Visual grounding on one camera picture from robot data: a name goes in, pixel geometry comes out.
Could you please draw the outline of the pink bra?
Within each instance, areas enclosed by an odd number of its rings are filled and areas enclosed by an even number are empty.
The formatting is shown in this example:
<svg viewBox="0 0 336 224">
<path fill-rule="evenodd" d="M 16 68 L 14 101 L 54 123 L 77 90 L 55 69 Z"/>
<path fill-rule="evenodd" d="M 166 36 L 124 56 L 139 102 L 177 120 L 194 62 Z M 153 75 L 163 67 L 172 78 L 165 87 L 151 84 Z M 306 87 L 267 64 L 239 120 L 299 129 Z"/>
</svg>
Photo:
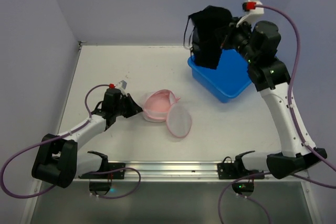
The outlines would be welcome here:
<svg viewBox="0 0 336 224">
<path fill-rule="evenodd" d="M 146 111 L 155 113 L 166 113 L 170 107 L 170 91 L 168 90 L 160 90 L 150 93 L 143 106 Z"/>
</svg>

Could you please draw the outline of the white mesh laundry bag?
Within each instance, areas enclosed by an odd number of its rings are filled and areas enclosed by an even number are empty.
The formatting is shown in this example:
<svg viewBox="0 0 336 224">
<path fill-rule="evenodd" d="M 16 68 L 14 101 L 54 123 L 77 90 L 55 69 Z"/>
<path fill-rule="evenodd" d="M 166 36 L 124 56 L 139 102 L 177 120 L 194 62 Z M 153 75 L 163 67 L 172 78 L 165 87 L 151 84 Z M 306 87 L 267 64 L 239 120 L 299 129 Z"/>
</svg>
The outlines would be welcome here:
<svg viewBox="0 0 336 224">
<path fill-rule="evenodd" d="M 141 103 L 141 108 L 143 109 L 142 115 L 146 121 L 152 123 L 165 123 L 168 131 L 176 138 L 185 138 L 192 127 L 192 117 L 188 110 L 179 104 L 180 98 L 177 97 L 171 90 L 170 91 L 170 102 L 171 107 L 166 113 L 155 113 L 151 111 L 146 111 L 143 106 L 150 93 L 144 95 Z"/>
</svg>

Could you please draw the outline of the black bra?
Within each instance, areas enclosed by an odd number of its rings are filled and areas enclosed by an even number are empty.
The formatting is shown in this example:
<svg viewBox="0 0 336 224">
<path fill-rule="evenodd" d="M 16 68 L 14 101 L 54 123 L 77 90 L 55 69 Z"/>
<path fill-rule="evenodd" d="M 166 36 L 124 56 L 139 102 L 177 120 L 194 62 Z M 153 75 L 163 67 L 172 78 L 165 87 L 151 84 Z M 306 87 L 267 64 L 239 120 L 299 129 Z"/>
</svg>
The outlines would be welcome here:
<svg viewBox="0 0 336 224">
<path fill-rule="evenodd" d="M 190 52 L 195 65 L 217 69 L 222 54 L 222 31 L 232 18 L 228 9 L 211 5 L 188 15 L 187 21 L 193 24 Z"/>
</svg>

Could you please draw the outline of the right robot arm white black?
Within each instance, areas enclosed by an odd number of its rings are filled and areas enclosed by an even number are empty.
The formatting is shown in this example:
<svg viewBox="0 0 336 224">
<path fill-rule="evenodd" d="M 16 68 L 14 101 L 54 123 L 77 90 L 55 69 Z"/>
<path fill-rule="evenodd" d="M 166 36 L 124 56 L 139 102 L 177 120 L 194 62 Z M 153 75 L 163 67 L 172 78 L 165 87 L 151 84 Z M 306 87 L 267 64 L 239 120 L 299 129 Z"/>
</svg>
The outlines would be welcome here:
<svg viewBox="0 0 336 224">
<path fill-rule="evenodd" d="M 298 113 L 291 77 L 286 65 L 276 57 L 281 35 L 276 24 L 259 21 L 254 27 L 234 17 L 225 29 L 223 49 L 236 50 L 247 62 L 247 72 L 265 101 L 276 126 L 281 150 L 278 153 L 249 151 L 236 156 L 238 172 L 270 172 L 282 179 L 303 171 L 327 158 L 324 148 L 316 147 Z"/>
</svg>

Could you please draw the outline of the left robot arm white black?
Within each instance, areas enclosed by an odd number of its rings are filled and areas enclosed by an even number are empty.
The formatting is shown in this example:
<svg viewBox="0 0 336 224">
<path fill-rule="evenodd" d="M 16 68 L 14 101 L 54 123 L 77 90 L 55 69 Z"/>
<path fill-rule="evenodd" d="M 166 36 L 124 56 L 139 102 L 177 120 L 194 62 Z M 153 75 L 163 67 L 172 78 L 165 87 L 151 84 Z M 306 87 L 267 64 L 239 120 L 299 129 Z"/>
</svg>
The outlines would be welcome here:
<svg viewBox="0 0 336 224">
<path fill-rule="evenodd" d="M 107 88 L 104 98 L 89 117 L 75 128 L 60 135 L 47 134 L 38 149 L 32 176 L 61 188 L 83 175 L 106 175 L 109 169 L 105 154 L 78 151 L 95 136 L 105 132 L 117 117 L 130 118 L 141 113 L 142 108 L 122 88 Z"/>
</svg>

